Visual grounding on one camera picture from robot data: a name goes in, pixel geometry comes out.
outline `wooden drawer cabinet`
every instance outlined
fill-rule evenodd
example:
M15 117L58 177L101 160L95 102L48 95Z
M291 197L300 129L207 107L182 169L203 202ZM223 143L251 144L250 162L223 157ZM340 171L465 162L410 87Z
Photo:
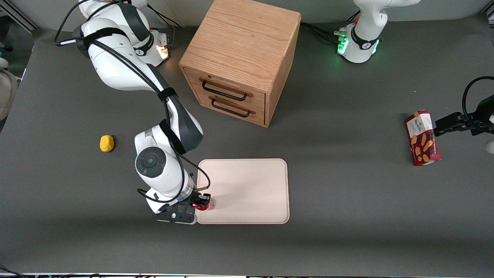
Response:
M268 127L290 72L298 12L215 0L179 65L199 103Z

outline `yellow sponge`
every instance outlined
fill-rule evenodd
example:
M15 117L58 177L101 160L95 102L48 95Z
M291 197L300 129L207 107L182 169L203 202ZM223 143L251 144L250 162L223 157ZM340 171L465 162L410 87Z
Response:
M99 141L99 148L103 152L110 152L115 147L115 142L111 135L103 135Z

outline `gray table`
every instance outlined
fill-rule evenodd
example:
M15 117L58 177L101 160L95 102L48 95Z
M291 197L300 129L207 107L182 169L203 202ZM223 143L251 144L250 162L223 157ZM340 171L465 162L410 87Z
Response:
M302 28L268 129L198 105L177 66L194 31L177 31L178 49L160 68L205 131L188 157L286 160L288 223L154 221L136 192L146 185L133 168L133 137L160 122L160 102L108 88L74 47L38 32L0 135L2 264L20 272L494 275L494 155L483 150L492 136L440 137L443 161L418 168L403 122L419 109L435 119L459 111L468 82L494 73L484 16L390 23L360 65ZM469 109L493 85L476 85ZM110 154L98 148L103 134L118 139Z

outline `beige tray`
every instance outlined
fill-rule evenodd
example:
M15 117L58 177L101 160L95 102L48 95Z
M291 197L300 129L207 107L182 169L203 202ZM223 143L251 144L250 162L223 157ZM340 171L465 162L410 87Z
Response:
M290 217L288 170L283 159L206 159L215 207L196 210L200 224L284 224ZM197 187L207 185L199 172Z

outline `drawer handle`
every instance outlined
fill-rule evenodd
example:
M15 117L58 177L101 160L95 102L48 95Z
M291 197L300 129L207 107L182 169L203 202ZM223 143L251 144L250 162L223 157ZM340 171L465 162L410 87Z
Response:
M216 101L216 99L214 99L214 98L211 100L211 106L213 106L214 108L218 108L220 110L223 110L223 111L228 112L228 113L232 113L232 114L237 115L237 116L242 117L242 118L247 118L250 115L250 111L247 111L247 114L240 114L240 113L237 113L237 112L232 111L230 109L226 109L226 108L223 108L221 106L214 104L215 101Z
M214 89L211 89L211 88L207 88L206 87L206 84L207 84L206 83L206 80L204 80L203 81L203 89L206 90L206 91L208 91L208 92L215 93L215 94L218 94L218 95L222 95L224 97L231 98L231 99L238 100L238 101L244 101L247 98L247 93L245 93L243 97L237 97L237 96L229 95L227 93L222 93L220 91L217 91L217 90L214 90Z

